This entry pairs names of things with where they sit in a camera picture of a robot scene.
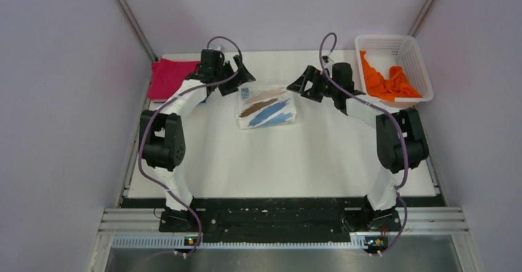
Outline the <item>white t shirt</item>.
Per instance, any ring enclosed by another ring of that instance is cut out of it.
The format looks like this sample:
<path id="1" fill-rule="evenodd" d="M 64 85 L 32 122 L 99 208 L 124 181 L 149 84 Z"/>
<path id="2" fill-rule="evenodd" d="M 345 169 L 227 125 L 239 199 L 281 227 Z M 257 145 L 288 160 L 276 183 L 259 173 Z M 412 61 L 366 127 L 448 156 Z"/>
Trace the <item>white t shirt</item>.
<path id="1" fill-rule="evenodd" d="M 236 120 L 241 130 L 295 123 L 297 107 L 285 86 L 246 86 L 239 89 Z"/>

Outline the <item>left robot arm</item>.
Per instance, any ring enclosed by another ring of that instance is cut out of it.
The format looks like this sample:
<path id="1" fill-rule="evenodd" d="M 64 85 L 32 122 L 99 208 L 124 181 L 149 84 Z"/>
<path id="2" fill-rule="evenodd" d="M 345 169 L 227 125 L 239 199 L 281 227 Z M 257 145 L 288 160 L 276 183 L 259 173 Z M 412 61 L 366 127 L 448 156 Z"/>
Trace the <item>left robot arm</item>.
<path id="1" fill-rule="evenodd" d="M 173 94 L 158 108 L 140 115 L 139 171 L 165 191 L 166 207 L 175 212 L 174 223 L 183 231 L 192 230 L 198 221 L 190 207 L 193 195 L 176 173 L 187 151 L 183 120 L 213 91 L 226 96 L 255 80 L 244 66 L 242 53 L 233 62 L 235 67 L 222 51 L 210 48 L 201 51 L 198 61 L 180 62 L 189 68 L 175 71 Z"/>

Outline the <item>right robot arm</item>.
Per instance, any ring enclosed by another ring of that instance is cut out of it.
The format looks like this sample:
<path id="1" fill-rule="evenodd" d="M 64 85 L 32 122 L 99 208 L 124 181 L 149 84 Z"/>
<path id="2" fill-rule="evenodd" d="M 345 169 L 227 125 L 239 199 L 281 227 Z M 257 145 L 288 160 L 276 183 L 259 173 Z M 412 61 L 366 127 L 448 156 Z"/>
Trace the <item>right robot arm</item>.
<path id="1" fill-rule="evenodd" d="M 308 65 L 287 89 L 316 102 L 330 98 L 337 110 L 375 129 L 380 169 L 364 196 L 361 223 L 369 230 L 378 230 L 394 213 L 399 191 L 406 185 L 409 171 L 429 155 L 417 110 L 392 111 L 357 90 L 349 63 L 330 63 L 323 70 Z"/>

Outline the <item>red folded t shirt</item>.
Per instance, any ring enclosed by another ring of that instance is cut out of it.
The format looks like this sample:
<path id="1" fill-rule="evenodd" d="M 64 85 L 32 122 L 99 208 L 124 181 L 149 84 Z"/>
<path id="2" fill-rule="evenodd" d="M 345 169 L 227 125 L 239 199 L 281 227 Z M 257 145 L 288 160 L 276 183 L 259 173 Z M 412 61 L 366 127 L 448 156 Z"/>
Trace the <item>red folded t shirt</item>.
<path id="1" fill-rule="evenodd" d="M 185 78 L 197 69 L 200 61 L 161 58 L 151 64 L 152 77 L 147 98 L 151 102 L 165 102 L 182 85 Z"/>

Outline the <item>white plastic basket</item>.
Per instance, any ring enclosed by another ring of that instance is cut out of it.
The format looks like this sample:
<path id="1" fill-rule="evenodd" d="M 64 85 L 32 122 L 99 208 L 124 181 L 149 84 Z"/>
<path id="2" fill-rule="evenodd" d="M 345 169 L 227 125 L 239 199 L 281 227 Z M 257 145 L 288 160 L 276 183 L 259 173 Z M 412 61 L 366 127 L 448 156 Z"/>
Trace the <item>white plastic basket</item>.
<path id="1" fill-rule="evenodd" d="M 367 92 L 363 62 L 390 78 L 390 68 L 402 67 L 408 83 L 420 94 L 418 97 L 398 97 L 394 101 L 381 100 L 389 106 L 408 108 L 421 102 L 429 102 L 434 93 L 417 41 L 412 36 L 362 34 L 355 38 L 361 90 Z"/>

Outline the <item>orange t shirt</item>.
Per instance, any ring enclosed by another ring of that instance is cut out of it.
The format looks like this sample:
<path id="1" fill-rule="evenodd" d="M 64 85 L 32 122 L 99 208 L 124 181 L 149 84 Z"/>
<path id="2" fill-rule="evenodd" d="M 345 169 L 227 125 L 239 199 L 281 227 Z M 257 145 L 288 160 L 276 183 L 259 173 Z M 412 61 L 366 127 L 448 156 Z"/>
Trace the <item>orange t shirt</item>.
<path id="1" fill-rule="evenodd" d="M 359 52 L 361 56 L 361 66 L 363 68 L 364 82 L 366 83 L 367 93 L 370 96 L 382 100 L 394 102 L 396 98 L 420 98 L 422 95 L 413 88 L 401 66 L 391 66 L 389 78 L 373 68 L 366 60 L 366 51 Z"/>

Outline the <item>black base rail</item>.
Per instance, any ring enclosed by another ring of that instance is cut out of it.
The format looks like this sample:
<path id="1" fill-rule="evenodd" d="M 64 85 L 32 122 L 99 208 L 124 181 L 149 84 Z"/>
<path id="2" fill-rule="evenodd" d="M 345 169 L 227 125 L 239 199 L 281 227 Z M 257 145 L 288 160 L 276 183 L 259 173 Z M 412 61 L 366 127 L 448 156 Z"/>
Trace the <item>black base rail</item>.
<path id="1" fill-rule="evenodd" d="M 372 211 L 363 198 L 196 198 L 189 211 L 169 210 L 165 199 L 122 200 L 123 209 L 159 209 L 161 233 L 191 233 L 185 242 L 327 243 L 348 242 L 350 233 L 398 231 L 400 203 Z"/>

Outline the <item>left aluminium frame post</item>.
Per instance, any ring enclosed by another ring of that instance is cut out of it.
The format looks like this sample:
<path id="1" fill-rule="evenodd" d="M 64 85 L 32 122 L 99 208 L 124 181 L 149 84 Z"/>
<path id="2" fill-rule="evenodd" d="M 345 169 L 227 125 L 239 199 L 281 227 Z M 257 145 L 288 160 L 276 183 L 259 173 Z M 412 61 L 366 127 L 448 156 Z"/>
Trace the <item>left aluminium frame post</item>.
<path id="1" fill-rule="evenodd" d="M 151 44 L 148 42 L 138 20 L 136 19 L 127 0 L 115 0 L 120 11 L 123 14 L 127 24 L 130 26 L 135 38 L 138 40 L 140 47 L 146 53 L 150 62 L 157 62 L 158 56 L 155 54 Z"/>

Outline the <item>aluminium frame post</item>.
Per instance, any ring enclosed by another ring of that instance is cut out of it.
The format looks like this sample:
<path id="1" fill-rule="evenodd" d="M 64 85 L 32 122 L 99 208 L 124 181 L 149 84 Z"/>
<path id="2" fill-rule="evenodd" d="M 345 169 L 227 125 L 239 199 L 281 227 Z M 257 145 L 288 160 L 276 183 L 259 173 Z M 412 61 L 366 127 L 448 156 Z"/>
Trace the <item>aluminium frame post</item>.
<path id="1" fill-rule="evenodd" d="M 158 56 L 155 54 L 151 44 L 148 42 L 138 20 L 136 19 L 127 0 L 115 0 L 120 11 L 123 14 L 127 24 L 130 26 L 135 38 L 138 40 L 140 47 L 146 53 L 150 62 L 157 62 Z"/>
<path id="2" fill-rule="evenodd" d="M 424 21 L 428 17 L 435 2 L 436 2 L 436 0 L 425 0 L 416 19 L 414 20 L 414 23 L 412 24 L 410 30 L 408 31 L 409 36 L 414 37 L 417 35 L 417 33 L 419 32 L 420 28 L 422 27 Z"/>

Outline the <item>right aluminium frame post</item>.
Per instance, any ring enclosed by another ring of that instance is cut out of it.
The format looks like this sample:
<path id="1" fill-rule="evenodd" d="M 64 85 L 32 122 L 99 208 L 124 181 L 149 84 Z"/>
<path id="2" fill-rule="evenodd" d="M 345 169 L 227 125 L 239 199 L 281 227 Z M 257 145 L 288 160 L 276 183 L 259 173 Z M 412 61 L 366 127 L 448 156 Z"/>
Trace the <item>right aluminium frame post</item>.
<path id="1" fill-rule="evenodd" d="M 424 21 L 428 17 L 435 2 L 436 2 L 436 0 L 425 0 L 416 19 L 414 20 L 414 23 L 412 24 L 410 30 L 408 31 L 409 36 L 414 37 L 417 35 L 417 33 L 419 32 L 420 28 L 422 27 Z"/>

